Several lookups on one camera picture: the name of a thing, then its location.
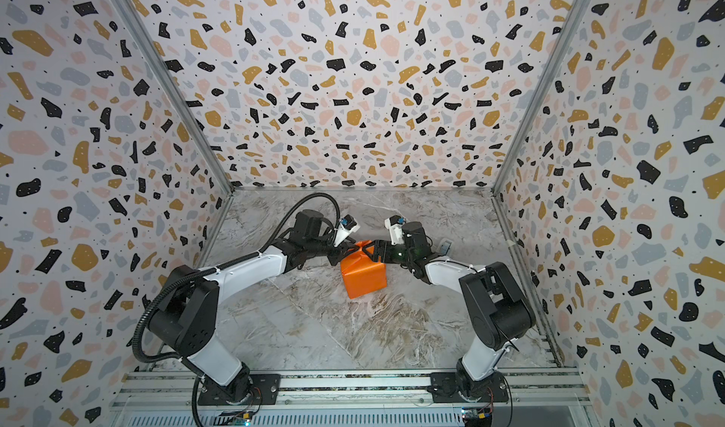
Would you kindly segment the white tape dispenser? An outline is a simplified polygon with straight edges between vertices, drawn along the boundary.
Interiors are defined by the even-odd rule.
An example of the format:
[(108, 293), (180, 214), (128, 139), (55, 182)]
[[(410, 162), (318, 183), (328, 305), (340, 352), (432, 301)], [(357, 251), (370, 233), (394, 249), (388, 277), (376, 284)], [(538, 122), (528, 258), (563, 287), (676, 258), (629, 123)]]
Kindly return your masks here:
[(449, 240), (442, 241), (439, 245), (439, 253), (447, 255), (451, 249), (452, 243)]

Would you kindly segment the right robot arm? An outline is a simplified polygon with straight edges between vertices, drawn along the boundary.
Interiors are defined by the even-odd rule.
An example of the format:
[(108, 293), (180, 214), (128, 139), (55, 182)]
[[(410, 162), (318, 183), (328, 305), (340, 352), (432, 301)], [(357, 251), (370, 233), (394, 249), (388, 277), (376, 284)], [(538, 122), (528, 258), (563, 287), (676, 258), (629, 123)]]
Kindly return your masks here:
[(361, 247), (371, 261), (398, 265), (427, 285), (459, 293), (474, 339), (456, 367), (462, 387), (492, 377), (500, 359), (534, 326), (535, 315), (511, 270), (502, 262), (475, 266), (437, 253), (419, 221), (394, 216), (386, 221), (388, 240)]

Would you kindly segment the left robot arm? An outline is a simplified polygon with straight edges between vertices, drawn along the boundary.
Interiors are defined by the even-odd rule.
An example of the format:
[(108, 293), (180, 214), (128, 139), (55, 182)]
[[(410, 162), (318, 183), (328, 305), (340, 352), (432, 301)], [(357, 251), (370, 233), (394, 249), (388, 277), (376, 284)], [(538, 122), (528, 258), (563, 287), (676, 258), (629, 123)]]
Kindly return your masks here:
[(236, 383), (245, 365), (216, 332), (220, 306), (257, 283), (299, 270), (309, 259), (325, 257), (338, 265), (357, 250), (351, 235), (359, 229), (350, 215), (332, 223), (305, 209), (296, 214), (293, 227), (277, 228), (255, 253), (200, 270), (175, 268), (137, 324), (135, 357), (145, 363), (177, 359), (220, 387)]

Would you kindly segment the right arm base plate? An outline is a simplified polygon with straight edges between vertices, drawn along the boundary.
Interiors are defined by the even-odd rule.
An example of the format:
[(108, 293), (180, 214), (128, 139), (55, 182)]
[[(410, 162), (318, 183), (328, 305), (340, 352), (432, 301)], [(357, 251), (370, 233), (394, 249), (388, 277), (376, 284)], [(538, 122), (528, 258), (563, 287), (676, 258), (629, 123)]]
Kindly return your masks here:
[(492, 372), (481, 381), (471, 380), (465, 372), (433, 372), (427, 391), (436, 404), (509, 401), (508, 385), (500, 372)]

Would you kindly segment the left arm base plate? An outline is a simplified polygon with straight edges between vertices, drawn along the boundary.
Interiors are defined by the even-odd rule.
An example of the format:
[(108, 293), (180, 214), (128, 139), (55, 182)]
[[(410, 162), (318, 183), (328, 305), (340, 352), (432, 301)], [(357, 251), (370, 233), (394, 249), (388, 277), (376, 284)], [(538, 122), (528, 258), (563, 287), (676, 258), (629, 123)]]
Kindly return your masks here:
[(197, 402), (201, 406), (239, 406), (241, 408), (274, 405), (277, 402), (280, 386), (280, 374), (240, 373), (226, 387), (221, 387), (212, 379), (202, 383)]

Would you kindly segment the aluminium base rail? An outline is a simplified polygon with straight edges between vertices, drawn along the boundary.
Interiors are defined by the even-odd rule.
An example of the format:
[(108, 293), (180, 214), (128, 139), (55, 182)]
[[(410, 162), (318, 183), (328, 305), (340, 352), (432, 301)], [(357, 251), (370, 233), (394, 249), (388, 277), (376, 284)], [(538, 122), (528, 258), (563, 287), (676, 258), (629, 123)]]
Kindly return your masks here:
[(476, 396), (450, 370), (270, 370), (241, 402), (191, 372), (134, 372), (112, 426), (596, 426), (573, 368), (502, 368)]

